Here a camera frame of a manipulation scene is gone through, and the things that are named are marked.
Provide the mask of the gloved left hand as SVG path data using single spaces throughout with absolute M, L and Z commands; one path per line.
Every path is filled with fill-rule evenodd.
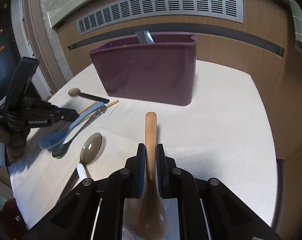
M 29 133 L 30 129 L 15 131 L 0 126 L 0 143 L 6 146 L 7 158 L 11 164 L 16 163 L 23 156 Z

